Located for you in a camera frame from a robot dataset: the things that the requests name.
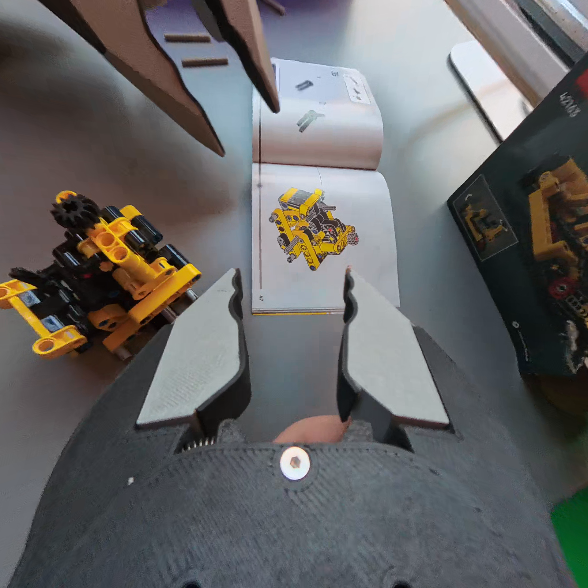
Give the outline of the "dark lego set box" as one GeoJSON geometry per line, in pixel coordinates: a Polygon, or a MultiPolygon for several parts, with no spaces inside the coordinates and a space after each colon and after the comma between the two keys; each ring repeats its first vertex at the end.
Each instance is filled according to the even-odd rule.
{"type": "Polygon", "coordinates": [[[587,362],[587,55],[452,194],[522,373],[587,362]]]}

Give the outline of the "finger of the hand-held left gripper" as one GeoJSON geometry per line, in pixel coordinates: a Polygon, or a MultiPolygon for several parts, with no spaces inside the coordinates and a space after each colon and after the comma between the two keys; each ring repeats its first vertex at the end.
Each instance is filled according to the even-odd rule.
{"type": "Polygon", "coordinates": [[[138,1],[40,1],[190,136],[225,150],[173,60],[151,35],[138,1]]]}
{"type": "Polygon", "coordinates": [[[193,7],[207,32],[236,52],[261,98],[277,114],[279,95],[257,2],[194,1],[193,7]]]}

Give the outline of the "white lego instruction booklet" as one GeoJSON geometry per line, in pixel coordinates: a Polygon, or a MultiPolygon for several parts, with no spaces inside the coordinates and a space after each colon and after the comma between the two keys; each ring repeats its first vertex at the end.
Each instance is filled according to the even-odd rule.
{"type": "Polygon", "coordinates": [[[252,314],[342,313],[347,268],[399,307],[383,120],[351,68],[272,58],[252,101],[252,314]]]}

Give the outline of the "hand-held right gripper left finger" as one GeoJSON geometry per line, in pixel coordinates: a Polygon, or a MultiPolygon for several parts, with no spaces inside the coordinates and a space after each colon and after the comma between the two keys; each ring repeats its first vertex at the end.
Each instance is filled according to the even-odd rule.
{"type": "Polygon", "coordinates": [[[149,344],[137,357],[152,374],[136,430],[217,432],[244,412],[252,391],[242,299],[241,272],[230,268],[165,329],[162,349],[152,355],[149,344]]]}

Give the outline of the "green plastic bin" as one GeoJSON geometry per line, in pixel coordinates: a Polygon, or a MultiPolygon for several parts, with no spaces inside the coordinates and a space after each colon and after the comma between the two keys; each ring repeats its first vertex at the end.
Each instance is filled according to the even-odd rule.
{"type": "Polygon", "coordinates": [[[556,504],[551,519],[578,587],[587,587],[587,486],[556,504]]]}

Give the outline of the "yellow black lego vehicle model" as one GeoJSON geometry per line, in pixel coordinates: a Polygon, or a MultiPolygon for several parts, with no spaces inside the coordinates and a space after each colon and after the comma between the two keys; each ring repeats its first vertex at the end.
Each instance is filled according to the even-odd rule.
{"type": "Polygon", "coordinates": [[[36,333],[33,352],[55,359],[98,342],[127,361],[197,296],[202,277],[134,206],[99,207],[63,190],[51,215],[65,229],[46,268],[11,268],[1,309],[14,310],[36,333]]]}

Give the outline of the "white board stand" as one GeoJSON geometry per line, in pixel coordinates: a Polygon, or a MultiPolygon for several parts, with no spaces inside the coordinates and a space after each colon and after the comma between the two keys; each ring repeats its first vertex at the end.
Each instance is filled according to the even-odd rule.
{"type": "Polygon", "coordinates": [[[446,1],[473,36],[448,64],[498,143],[587,50],[587,1],[446,1]]]}

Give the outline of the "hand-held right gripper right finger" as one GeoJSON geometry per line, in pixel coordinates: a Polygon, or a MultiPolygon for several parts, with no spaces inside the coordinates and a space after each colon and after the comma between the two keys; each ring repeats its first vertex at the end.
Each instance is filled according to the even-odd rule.
{"type": "Polygon", "coordinates": [[[342,422],[373,430],[450,425],[416,328],[356,270],[347,268],[336,403],[342,422]]]}

